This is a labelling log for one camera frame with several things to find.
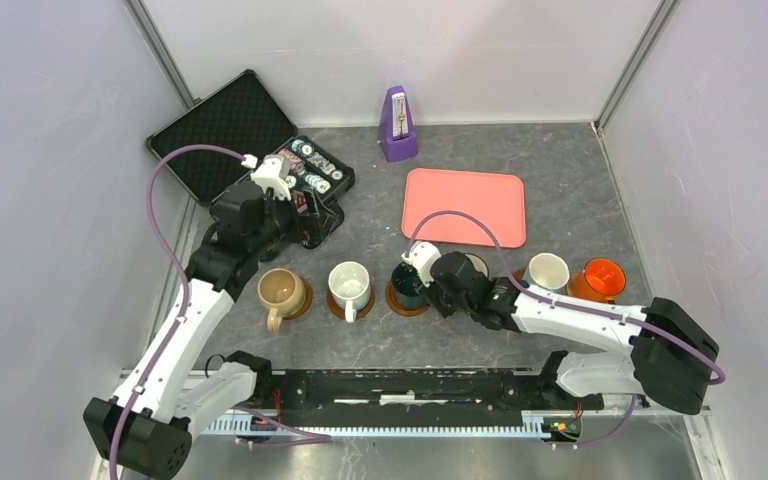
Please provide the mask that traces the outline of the white mug black rim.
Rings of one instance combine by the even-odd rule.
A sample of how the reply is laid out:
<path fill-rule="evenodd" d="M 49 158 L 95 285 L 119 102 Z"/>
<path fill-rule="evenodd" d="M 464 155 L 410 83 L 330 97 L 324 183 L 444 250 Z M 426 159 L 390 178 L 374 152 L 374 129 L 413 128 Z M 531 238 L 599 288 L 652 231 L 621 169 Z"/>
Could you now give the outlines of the white mug black rim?
<path fill-rule="evenodd" d="M 478 273 L 482 274 L 485 277 L 489 277 L 489 268 L 484 259 L 472 253 L 466 253 L 466 257 L 470 260 L 471 264 L 473 265 L 473 268 Z"/>

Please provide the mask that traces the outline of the dark green mug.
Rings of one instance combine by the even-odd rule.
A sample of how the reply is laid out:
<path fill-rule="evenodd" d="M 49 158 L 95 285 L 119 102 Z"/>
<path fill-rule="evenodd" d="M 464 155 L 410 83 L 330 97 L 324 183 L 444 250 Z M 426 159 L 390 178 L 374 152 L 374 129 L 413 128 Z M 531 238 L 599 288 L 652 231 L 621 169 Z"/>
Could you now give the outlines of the dark green mug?
<path fill-rule="evenodd" d="M 419 292 L 421 281 L 414 267 L 404 262 L 398 264 L 391 273 L 390 284 L 395 302 L 402 310 L 413 311 L 427 306 Z"/>

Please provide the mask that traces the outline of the wooden coaster two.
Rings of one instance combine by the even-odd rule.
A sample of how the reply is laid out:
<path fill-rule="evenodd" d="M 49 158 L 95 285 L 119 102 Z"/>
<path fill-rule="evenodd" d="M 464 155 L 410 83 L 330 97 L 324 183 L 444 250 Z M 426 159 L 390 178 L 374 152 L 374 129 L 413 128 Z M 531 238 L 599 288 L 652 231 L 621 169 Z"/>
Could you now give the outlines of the wooden coaster two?
<path fill-rule="evenodd" d="M 407 309 L 401 305 L 396 298 L 395 290 L 391 282 L 387 283 L 386 287 L 386 302 L 389 308 L 396 314 L 403 317 L 416 317 L 428 310 L 429 305 L 424 304 L 415 309 Z"/>

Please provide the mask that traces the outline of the beige ceramic mug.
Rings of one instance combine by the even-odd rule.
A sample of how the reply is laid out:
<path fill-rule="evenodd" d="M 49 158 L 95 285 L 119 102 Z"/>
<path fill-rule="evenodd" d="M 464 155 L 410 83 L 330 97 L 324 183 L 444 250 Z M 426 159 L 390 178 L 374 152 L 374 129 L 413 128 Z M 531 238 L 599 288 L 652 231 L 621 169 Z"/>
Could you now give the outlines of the beige ceramic mug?
<path fill-rule="evenodd" d="M 277 332 L 283 321 L 300 315 L 307 301 L 307 287 L 301 276 L 284 268 L 267 271 L 259 280 L 257 295 L 267 311 L 266 325 Z"/>

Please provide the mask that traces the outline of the light blue mug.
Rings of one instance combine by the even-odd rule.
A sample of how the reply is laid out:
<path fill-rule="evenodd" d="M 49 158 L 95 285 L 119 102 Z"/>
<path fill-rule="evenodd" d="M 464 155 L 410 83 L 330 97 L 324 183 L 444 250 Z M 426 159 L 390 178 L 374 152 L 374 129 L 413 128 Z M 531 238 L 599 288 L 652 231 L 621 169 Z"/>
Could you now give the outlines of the light blue mug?
<path fill-rule="evenodd" d="M 567 285 L 570 271 L 567 263 L 560 256 L 541 252 L 530 259 L 523 279 L 530 285 L 557 292 Z"/>

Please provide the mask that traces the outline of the pink tray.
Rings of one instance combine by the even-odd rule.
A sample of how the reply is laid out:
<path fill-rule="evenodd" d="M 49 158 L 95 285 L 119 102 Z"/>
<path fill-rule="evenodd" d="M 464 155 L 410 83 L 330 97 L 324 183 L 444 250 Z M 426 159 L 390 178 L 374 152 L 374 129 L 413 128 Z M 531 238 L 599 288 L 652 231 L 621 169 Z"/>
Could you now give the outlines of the pink tray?
<path fill-rule="evenodd" d="M 504 248 L 527 239 L 523 181 L 510 174 L 416 168 L 406 178 L 401 230 L 407 237 L 426 216 L 466 213 L 484 224 Z"/>

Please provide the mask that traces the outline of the wooden coaster one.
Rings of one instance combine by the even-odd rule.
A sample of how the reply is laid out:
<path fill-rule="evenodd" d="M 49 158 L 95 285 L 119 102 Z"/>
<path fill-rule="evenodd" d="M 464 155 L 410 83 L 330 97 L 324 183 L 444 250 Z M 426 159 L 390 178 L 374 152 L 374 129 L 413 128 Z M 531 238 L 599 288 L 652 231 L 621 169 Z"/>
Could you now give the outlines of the wooden coaster one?
<path fill-rule="evenodd" d="M 306 278 L 301 277 L 301 281 L 302 281 L 302 284 L 303 284 L 304 289 L 305 289 L 304 301 L 303 301 L 302 305 L 300 306 L 300 308 L 296 312 L 294 312 L 291 315 L 285 316 L 284 320 L 294 320 L 294 319 L 304 315 L 307 312 L 307 310 L 310 308 L 311 304 L 312 304 L 312 301 L 313 301 L 313 288 L 312 288 L 310 282 Z"/>

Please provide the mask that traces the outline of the wooden coaster three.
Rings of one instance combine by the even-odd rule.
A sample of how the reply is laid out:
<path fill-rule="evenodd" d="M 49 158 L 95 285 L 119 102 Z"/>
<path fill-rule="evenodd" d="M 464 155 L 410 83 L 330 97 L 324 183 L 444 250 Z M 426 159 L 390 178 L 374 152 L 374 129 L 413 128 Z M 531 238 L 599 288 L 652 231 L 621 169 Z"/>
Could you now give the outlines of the wooden coaster three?
<path fill-rule="evenodd" d="M 359 311 L 356 312 L 356 315 L 355 315 L 355 319 L 356 320 L 364 318 L 373 309 L 373 307 L 375 305 L 375 302 L 376 302 L 375 291 L 374 291 L 373 288 L 370 288 L 369 292 L 370 292 L 369 300 L 368 300 L 367 304 L 362 309 L 360 309 Z M 331 291 L 328 291 L 328 293 L 327 293 L 327 304 L 328 304 L 328 307 L 329 307 L 331 313 L 335 317 L 337 317 L 337 318 L 339 318 L 341 320 L 345 319 L 344 308 L 341 307 L 336 302 L 335 297 L 333 296 Z"/>

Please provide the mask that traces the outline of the orange mug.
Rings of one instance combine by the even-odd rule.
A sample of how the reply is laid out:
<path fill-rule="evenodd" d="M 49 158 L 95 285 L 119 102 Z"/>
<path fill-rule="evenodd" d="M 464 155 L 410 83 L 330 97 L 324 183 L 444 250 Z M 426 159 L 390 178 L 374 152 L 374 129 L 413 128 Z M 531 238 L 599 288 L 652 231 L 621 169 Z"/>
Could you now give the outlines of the orange mug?
<path fill-rule="evenodd" d="M 627 285 L 627 278 L 622 267 L 604 257 L 589 260 L 582 270 L 575 273 L 567 284 L 569 296 L 609 303 L 616 300 Z"/>

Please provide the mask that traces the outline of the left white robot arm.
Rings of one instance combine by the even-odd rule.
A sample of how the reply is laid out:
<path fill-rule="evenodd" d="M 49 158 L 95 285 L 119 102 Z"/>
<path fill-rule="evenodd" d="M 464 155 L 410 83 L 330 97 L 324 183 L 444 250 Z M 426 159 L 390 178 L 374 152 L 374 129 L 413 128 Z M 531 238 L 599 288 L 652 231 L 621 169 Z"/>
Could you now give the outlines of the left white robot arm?
<path fill-rule="evenodd" d="M 193 441 L 232 407 L 262 407 L 275 398 L 269 360 L 236 351 L 199 386 L 185 391 L 190 368 L 260 262 L 290 244 L 317 247 L 330 213 L 308 189 L 282 197 L 244 182 L 211 206 L 212 225 L 184 270 L 172 310 L 138 365 L 107 400 L 93 398 L 83 420 L 111 474 L 122 466 L 172 479 Z"/>

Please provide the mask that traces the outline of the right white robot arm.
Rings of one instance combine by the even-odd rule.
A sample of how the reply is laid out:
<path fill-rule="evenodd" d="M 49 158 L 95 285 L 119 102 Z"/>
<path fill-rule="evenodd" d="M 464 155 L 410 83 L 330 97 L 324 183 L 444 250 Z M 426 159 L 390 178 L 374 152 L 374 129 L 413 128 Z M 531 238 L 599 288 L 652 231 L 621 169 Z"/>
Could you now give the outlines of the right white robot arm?
<path fill-rule="evenodd" d="M 425 242 L 402 260 L 416 271 L 420 294 L 442 317 L 463 312 L 490 330 L 549 335 L 594 348 L 592 354 L 550 356 L 537 392 L 551 408 L 596 394 L 644 395 L 696 415 L 708 388 L 725 379 L 716 364 L 716 341 L 672 300 L 623 306 L 577 299 L 513 274 L 490 278 L 466 254 L 442 254 Z"/>

